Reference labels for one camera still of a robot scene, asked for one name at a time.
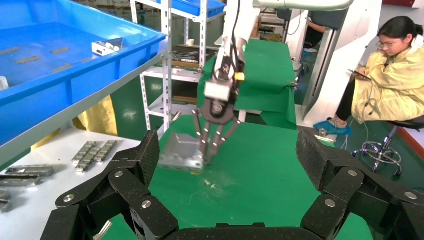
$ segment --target blue shoe cover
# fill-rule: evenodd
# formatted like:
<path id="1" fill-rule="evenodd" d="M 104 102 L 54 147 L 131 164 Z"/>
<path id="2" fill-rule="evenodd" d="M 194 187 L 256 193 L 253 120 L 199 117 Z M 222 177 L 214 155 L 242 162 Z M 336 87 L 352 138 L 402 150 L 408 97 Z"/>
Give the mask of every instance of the blue shoe cover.
<path id="1" fill-rule="evenodd" d="M 346 126 L 344 128 L 335 127 L 330 121 L 323 121 L 317 123 L 313 126 L 318 129 L 325 129 L 327 131 L 327 135 L 352 135 L 352 129 L 350 126 Z"/>

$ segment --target yellow jacket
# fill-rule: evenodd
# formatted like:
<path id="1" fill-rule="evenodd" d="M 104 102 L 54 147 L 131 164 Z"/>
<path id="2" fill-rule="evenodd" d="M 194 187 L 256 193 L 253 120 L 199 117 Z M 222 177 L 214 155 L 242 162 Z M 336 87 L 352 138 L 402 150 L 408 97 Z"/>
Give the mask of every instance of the yellow jacket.
<path id="1" fill-rule="evenodd" d="M 373 53 L 365 74 L 356 79 L 352 116 L 359 122 L 406 121 L 424 116 L 424 46 L 414 46 L 396 57 Z"/>

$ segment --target black pants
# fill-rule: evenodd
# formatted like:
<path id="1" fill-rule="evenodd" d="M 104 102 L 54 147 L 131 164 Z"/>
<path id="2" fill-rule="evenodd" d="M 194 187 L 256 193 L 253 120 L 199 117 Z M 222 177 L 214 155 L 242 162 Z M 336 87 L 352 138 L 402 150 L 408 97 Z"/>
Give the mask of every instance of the black pants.
<path id="1" fill-rule="evenodd" d="M 355 82 L 351 81 L 344 91 L 344 95 L 341 98 L 340 105 L 338 106 L 336 115 L 342 121 L 347 121 L 352 116 L 352 103 L 354 101 L 355 93 Z"/>

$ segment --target green mat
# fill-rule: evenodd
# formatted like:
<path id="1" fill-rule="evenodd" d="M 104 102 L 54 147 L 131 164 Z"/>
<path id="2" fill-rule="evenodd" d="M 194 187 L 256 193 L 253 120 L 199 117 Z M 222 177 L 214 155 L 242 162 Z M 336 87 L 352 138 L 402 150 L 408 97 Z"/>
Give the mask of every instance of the green mat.
<path id="1" fill-rule="evenodd" d="M 191 116 L 181 116 L 162 137 L 161 148 L 173 131 L 195 137 L 193 124 Z M 297 135 L 295 130 L 243 123 L 202 175 L 158 168 L 149 189 L 178 219 L 180 229 L 216 223 L 299 227 L 320 193 L 296 157 Z M 119 230 L 111 229 L 105 240 L 132 239 L 123 237 L 129 228 L 122 221 L 114 218 L 112 229 Z M 373 238 L 366 222 L 351 214 L 337 240 L 358 239 Z"/>
<path id="2" fill-rule="evenodd" d="M 291 83 L 295 72 L 286 44 L 251 39 L 246 52 L 245 81 L 235 108 L 262 111 L 263 120 L 273 127 L 296 129 L 295 97 Z M 197 106 L 204 103 L 204 89 L 212 76 L 216 58 L 204 66 L 197 89 Z"/>

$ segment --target chrome stool base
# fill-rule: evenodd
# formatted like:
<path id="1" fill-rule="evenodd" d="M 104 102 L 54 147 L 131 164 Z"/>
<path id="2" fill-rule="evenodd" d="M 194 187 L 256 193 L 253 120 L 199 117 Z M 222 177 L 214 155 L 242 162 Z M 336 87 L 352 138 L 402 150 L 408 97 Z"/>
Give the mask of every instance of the chrome stool base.
<path id="1" fill-rule="evenodd" d="M 383 164 L 393 164 L 397 165 L 397 171 L 394 173 L 395 177 L 400 177 L 402 175 L 402 157 L 401 155 L 390 147 L 390 143 L 393 140 L 393 137 L 398 130 L 398 126 L 395 126 L 390 134 L 384 139 L 383 143 L 378 143 L 375 141 L 367 141 L 362 144 L 362 148 L 356 150 L 352 153 L 353 157 L 357 157 L 359 153 L 361 153 L 362 159 L 365 156 L 371 157 L 375 160 L 374 167 L 372 167 L 372 171 L 375 173 L 380 165 Z"/>

